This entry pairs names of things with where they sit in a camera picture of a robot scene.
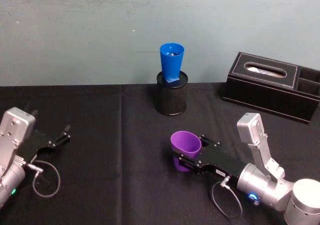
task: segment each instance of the blue plastic cup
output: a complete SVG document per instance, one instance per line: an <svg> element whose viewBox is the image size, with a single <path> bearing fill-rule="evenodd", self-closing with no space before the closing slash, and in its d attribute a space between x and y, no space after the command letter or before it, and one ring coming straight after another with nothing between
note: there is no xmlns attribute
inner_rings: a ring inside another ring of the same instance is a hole
<svg viewBox="0 0 320 225"><path fill-rule="evenodd" d="M168 82L179 80L185 48L178 43L165 43L160 47L162 75Z"/></svg>

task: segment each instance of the mesh pen holder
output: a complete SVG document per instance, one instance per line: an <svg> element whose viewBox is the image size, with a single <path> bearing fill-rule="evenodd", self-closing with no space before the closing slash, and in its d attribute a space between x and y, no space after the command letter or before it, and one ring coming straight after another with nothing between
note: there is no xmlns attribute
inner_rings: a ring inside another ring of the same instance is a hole
<svg viewBox="0 0 320 225"><path fill-rule="evenodd" d="M186 108L188 76L180 71L179 80L167 82L162 72L156 76L157 94L155 99L156 110L168 116L182 114Z"/></svg>

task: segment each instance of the black tablecloth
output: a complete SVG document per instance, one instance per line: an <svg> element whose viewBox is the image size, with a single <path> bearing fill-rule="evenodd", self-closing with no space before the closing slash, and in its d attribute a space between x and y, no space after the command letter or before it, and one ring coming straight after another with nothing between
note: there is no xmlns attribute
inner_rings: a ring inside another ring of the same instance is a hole
<svg viewBox="0 0 320 225"><path fill-rule="evenodd" d="M36 128L58 134L70 124L72 138L58 153L42 158L59 170L61 188L49 199L33 192L33 173L0 210L2 224L233 224L274 225L282 214L253 205L236 192L243 216L226 219L212 204L208 189L220 178L175 169L170 136L180 130L205 134L222 150L246 163L249 148L238 135L237 121L254 109L221 100L224 83L187 87L187 109L165 116L154 108L156 86L91 85L1 87L0 113L18 107L38 110ZM260 112L272 157L286 179L320 181L320 111L309 125ZM218 193L221 206L236 214L237 204Z"/></svg>

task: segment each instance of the printed label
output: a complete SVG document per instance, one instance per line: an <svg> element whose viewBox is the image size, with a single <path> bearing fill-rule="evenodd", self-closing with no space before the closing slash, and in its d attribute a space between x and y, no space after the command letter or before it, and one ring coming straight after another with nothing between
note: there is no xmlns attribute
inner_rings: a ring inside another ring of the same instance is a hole
<svg viewBox="0 0 320 225"><path fill-rule="evenodd" d="M215 172L216 172L217 174L219 174L220 176L222 176L222 177L225 177L225 176L226 176L226 174L225 174L224 172L219 171L218 169L216 169Z"/></svg>

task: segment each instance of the plastic cup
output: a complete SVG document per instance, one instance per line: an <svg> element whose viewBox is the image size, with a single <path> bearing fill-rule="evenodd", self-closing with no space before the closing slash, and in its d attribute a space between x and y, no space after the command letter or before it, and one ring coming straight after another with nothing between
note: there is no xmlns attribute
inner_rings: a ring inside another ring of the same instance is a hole
<svg viewBox="0 0 320 225"><path fill-rule="evenodd" d="M163 78L168 82L179 80L185 48L178 43L165 43L160 47Z"/></svg>
<svg viewBox="0 0 320 225"><path fill-rule="evenodd" d="M189 131L177 131L171 135L172 150L194 159L201 149L200 139ZM174 166L181 172L188 172L190 169L179 165L179 159L173 158Z"/></svg>

